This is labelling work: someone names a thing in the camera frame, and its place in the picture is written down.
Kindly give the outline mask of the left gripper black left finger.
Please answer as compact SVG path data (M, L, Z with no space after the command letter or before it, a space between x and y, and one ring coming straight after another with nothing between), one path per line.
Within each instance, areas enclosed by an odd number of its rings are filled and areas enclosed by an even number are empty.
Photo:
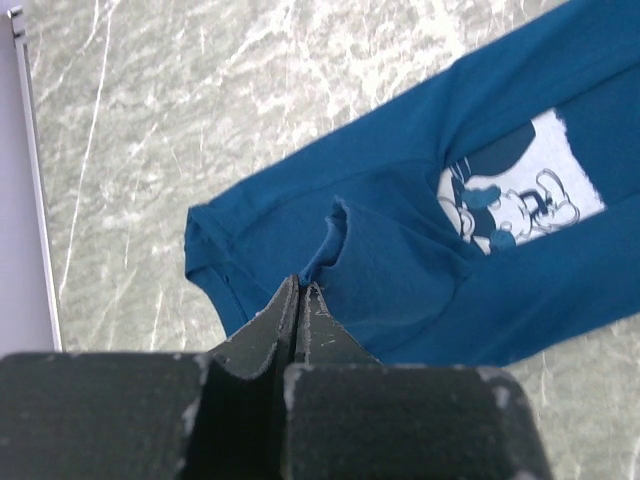
M276 479L300 289L205 353L1 361L5 479Z

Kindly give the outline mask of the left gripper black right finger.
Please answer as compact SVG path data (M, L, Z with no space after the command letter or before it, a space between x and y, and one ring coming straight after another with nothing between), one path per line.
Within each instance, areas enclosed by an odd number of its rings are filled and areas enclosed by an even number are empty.
M529 400L495 367L386 366L301 299L284 374L288 479L549 479Z

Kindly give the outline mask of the blue cartoon print t-shirt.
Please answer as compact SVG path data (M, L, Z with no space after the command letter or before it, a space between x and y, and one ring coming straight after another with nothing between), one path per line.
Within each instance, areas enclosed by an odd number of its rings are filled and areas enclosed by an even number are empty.
M388 363L504 366L639 310L639 5L570 1L190 208L227 333L297 274Z

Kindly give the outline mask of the aluminium frame rail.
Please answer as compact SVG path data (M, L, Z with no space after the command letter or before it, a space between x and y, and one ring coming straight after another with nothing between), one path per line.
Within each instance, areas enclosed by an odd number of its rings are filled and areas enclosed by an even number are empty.
M1 353L61 351L26 15L1 3Z

